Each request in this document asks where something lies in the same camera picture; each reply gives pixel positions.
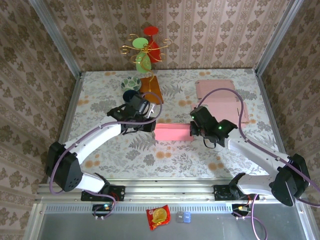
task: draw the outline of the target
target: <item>aluminum frame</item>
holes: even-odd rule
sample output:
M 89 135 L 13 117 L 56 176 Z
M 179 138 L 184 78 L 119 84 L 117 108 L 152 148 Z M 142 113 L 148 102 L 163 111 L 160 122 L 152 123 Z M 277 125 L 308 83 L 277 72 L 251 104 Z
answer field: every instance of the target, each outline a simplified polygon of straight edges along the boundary
M 72 54 L 68 44 L 66 43 L 64 37 L 59 31 L 58 27 L 55 24 L 55 20 L 50 14 L 45 1 L 43 0 L 30 0 L 32 7 L 34 8 L 36 14 L 39 16 L 41 22 L 43 23 L 48 34 L 52 38 L 54 44 L 59 50 L 59 53 L 62 55 L 65 63 L 68 65 L 73 76 L 78 79 L 81 74 L 80 68 Z
M 268 114 L 268 117 L 270 119 L 270 125 L 272 128 L 273 134 L 274 134 L 274 139 L 275 139 L 276 145 L 278 146 L 279 152 L 285 154 L 286 153 L 285 146 L 282 142 L 280 132 L 279 132 L 279 129 L 278 129 L 278 126 L 276 123 L 275 116 L 274 116 L 274 112 L 272 111 L 272 108 L 271 108 L 271 105 L 269 102 L 269 98 L 268 98 L 264 83 L 262 81 L 261 75 L 256 73 L 255 76 L 256 76 L 256 80 L 258 82 L 260 91 L 261 91 L 261 95 L 262 95 L 262 99 L 263 99 L 264 106 L 266 109 L 266 113 Z
M 213 185 L 227 184 L 230 179 L 216 178 L 123 178 L 112 179 L 113 185 L 126 186 L 125 201 L 120 205 L 136 206 L 137 204 L 179 204 L 180 206 L 190 206 L 192 204 L 201 204 L 202 206 L 214 206 L 214 204 L 245 204 L 246 201 L 215 201 L 213 195 Z M 46 207 L 50 205 L 61 204 L 77 207 L 85 204 L 104 204 L 105 202 L 83 202 L 81 201 L 81 191 L 74 190 L 62 195 L 52 195 L 48 184 L 41 184 L 38 189 L 38 195 L 31 212 L 27 231 L 24 240 L 36 240 L 40 233 L 42 220 L 46 213 Z M 280 204 L 273 196 L 261 196 L 256 204 Z M 297 202 L 294 207 L 299 215 L 304 234 L 308 240 L 320 239 L 320 233 L 311 211 L 310 206 L 302 202 Z
M 65 143 L 68 141 L 69 134 L 72 127 L 72 122 L 76 113 L 77 103 L 79 100 L 79 96 L 82 91 L 82 86 L 84 84 L 86 73 L 81 73 L 75 82 L 74 89 L 72 92 L 72 96 L 70 99 L 69 107 L 65 115 L 64 123 L 61 129 L 59 142 Z
M 290 27 L 303 2 L 304 0 L 291 0 L 289 2 L 268 45 L 263 52 L 263 55 L 261 56 L 256 68 L 254 69 L 259 76 L 262 75 L 272 56 L 275 54 L 281 40 L 284 38 L 288 28 Z
M 145 214 L 147 209 L 155 209 L 163 207 L 164 203 L 128 203 L 118 202 L 114 207 L 113 214 Z M 169 203 L 169 210 L 171 214 L 177 212 L 191 212 L 192 214 L 231 214 L 232 203 Z M 92 203 L 82 204 L 47 204 L 46 214 L 92 214 Z

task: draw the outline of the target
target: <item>cable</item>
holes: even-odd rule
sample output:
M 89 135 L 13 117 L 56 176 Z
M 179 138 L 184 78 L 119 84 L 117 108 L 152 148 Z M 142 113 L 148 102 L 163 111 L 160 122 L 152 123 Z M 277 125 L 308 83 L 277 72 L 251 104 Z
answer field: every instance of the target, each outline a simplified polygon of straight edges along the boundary
M 252 225 L 252 230 L 253 230 L 253 233 L 254 233 L 256 239 L 260 240 L 260 238 L 258 237 L 258 234 L 256 232 L 255 224 L 254 224 L 254 208 L 255 208 L 255 200 L 257 199 L 257 197 L 258 197 L 258 194 L 254 195 L 254 198 L 252 200 L 252 205 L 251 205 L 251 225 Z M 265 228 L 265 226 L 263 224 L 262 224 L 262 226 L 263 226 L 264 232 L 265 232 L 264 240 L 267 240 L 268 239 L 267 229 Z
M 203 97 L 203 99 L 199 102 L 198 106 L 200 106 L 204 100 L 211 94 L 213 94 L 214 92 L 217 92 L 217 91 L 221 91 L 221 90 L 225 90 L 225 91 L 229 91 L 229 92 L 232 92 L 234 93 L 240 100 L 241 102 L 241 111 L 240 111 L 240 116 L 239 116 L 239 123 L 238 123 L 238 126 L 239 126 L 239 132 L 241 134 L 241 136 L 243 137 L 243 139 L 245 139 L 245 141 L 247 141 L 249 144 L 251 144 L 252 146 L 256 147 L 257 149 L 259 149 L 260 151 L 270 155 L 271 157 L 277 159 L 278 161 L 282 162 L 283 164 L 285 164 L 286 166 L 288 166 L 289 168 L 291 168 L 293 171 L 295 171 L 298 175 L 300 175 L 305 181 L 307 181 L 308 183 L 310 183 L 316 190 L 318 193 L 320 193 L 320 187 L 317 186 L 317 184 L 311 180 L 309 177 L 307 177 L 304 173 L 302 173 L 301 171 L 299 171 L 297 168 L 295 168 L 293 165 L 290 164 L 290 162 L 287 162 L 286 160 L 282 159 L 281 157 L 277 156 L 276 154 L 274 154 L 273 152 L 270 152 L 266 149 L 264 149 L 263 147 L 255 144 L 254 142 L 252 142 L 250 139 L 247 139 L 246 135 L 244 134 L 243 130 L 242 130 L 242 127 L 241 127 L 241 121 L 242 121 L 242 115 L 244 113 L 244 100 L 242 99 L 242 97 L 239 95 L 239 93 L 237 93 L 235 90 L 232 90 L 232 89 L 229 89 L 229 88 L 226 88 L 226 87 L 222 87 L 222 88 L 217 88 L 217 89 L 214 89 L 212 91 L 210 91 L 207 95 L 205 95 Z M 305 203 L 305 204 L 308 204 L 310 206 L 313 206 L 315 208 L 320 208 L 320 204 L 317 204 L 317 203 L 311 203 L 311 202 L 308 202 L 308 201 L 305 201 L 301 198 L 298 199 L 298 201 L 302 202 L 302 203 Z
M 216 148 L 216 144 L 214 144 L 214 147 L 208 147 L 206 144 L 206 140 L 204 138 L 203 138 L 203 143 L 208 149 L 215 149 Z
M 114 125 L 114 124 L 131 124 L 131 125 L 146 125 L 146 124 L 150 124 L 150 123 L 153 123 L 157 120 L 157 118 L 160 116 L 161 112 L 162 112 L 162 101 L 160 99 L 160 97 L 158 95 L 156 95 L 155 93 L 153 92 L 145 92 L 142 97 L 144 97 L 145 95 L 147 94 L 152 94 L 154 95 L 158 100 L 159 100 L 159 103 L 160 103 L 160 110 L 159 110 L 159 113 L 158 115 L 149 120 L 149 121 L 145 121 L 145 122 L 131 122 L 131 121 L 112 121 L 112 122 L 107 122 L 107 123 L 104 123 L 100 126 L 97 126 L 96 128 L 92 129 L 91 131 L 89 131 L 87 134 L 85 134 L 84 136 L 82 136 L 79 140 L 77 140 L 75 143 L 73 143 L 70 147 L 68 147 L 68 149 L 66 149 L 62 154 L 61 156 L 59 157 L 59 159 L 57 160 L 56 164 L 54 165 L 53 167 L 53 170 L 52 170 L 52 173 L 51 173 L 51 176 L 50 176 L 50 182 L 49 182 L 49 189 L 50 189 L 50 192 L 53 194 L 53 195 L 60 195 L 62 194 L 64 191 L 61 190 L 59 192 L 55 192 L 54 189 L 53 189 L 53 183 L 54 183 L 54 178 L 55 178 L 55 175 L 56 175 L 56 172 L 57 172 L 57 169 L 58 169 L 58 166 L 59 164 L 61 163 L 62 159 L 65 157 L 65 155 L 70 151 L 72 150 L 73 148 L 76 148 L 83 140 L 85 140 L 87 137 L 89 137 L 90 135 L 92 135 L 93 133 L 109 126 L 109 125 Z M 107 198 L 110 198 L 112 199 L 113 201 L 113 206 L 116 205 L 116 200 L 113 196 L 110 196 L 110 195 L 107 195 L 107 194 L 100 194 L 100 193 L 95 193 L 95 192 L 92 192 L 92 191 L 89 191 L 89 190 L 85 190 L 87 193 L 91 194 L 91 195 L 94 195 L 94 196 L 98 196 L 98 197 L 107 197 Z M 107 218 L 114 210 L 115 207 L 112 207 L 111 211 L 105 216 L 105 218 Z
M 114 192 L 112 192 L 111 194 L 112 194 L 112 197 L 116 198 L 116 203 L 118 203 L 119 202 L 118 194 L 116 194 Z
M 235 212 L 235 211 L 233 211 L 232 213 L 235 214 L 235 215 L 237 215 L 239 218 L 243 218 L 243 219 L 251 218 L 251 219 L 256 220 L 257 222 L 259 222 L 260 225 L 262 226 L 263 230 L 264 230 L 264 235 L 265 235 L 264 240 L 268 240 L 267 228 L 266 228 L 266 226 L 264 225 L 264 223 L 263 223 L 259 218 L 256 218 L 255 216 L 253 216 L 252 213 L 251 213 L 250 216 L 242 216 L 242 215 L 240 215 L 239 213 L 237 213 L 237 212 Z M 254 234 L 255 234 L 256 239 L 260 240 L 260 238 L 257 237 L 256 229 L 254 229 Z
M 250 203 L 250 200 L 251 200 L 251 197 L 250 197 L 250 195 L 247 195 L 247 197 L 248 197 L 248 202 L 246 203 L 245 207 L 249 205 L 249 203 Z
M 94 208 L 94 210 L 93 210 L 93 216 L 94 216 L 94 218 L 96 219 L 96 220 L 98 220 L 99 218 L 98 218 L 98 216 L 97 216 L 97 211 L 99 210 L 99 209 L 104 209 L 105 207 L 104 206 L 96 206 L 95 208 Z

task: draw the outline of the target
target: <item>gray object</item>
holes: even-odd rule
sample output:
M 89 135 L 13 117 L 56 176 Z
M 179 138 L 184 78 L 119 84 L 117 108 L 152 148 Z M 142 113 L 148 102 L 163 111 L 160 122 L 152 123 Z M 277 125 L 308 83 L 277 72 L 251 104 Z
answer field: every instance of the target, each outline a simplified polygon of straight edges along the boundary
M 184 222 L 184 212 L 178 211 L 175 215 L 175 219 L 178 223 L 183 223 Z

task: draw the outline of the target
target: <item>small blue block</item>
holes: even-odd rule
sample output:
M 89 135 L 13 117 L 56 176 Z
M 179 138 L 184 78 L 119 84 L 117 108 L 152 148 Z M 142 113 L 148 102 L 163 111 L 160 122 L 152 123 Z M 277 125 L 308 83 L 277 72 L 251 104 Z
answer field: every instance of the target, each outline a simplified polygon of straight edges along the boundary
M 189 211 L 184 212 L 183 221 L 187 224 L 191 222 L 191 213 Z

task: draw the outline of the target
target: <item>blue object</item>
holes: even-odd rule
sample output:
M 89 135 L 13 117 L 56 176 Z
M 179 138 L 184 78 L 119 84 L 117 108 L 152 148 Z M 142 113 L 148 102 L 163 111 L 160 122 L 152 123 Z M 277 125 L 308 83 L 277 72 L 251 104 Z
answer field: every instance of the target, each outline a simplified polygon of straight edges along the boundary
M 183 214 L 183 221 L 185 223 L 190 223 L 191 222 L 191 212 L 189 211 L 185 211 L 184 214 Z
M 128 103 L 133 98 L 133 96 L 136 94 L 139 94 L 139 92 L 137 92 L 135 90 L 128 90 L 128 91 L 124 92 L 122 98 L 126 103 Z

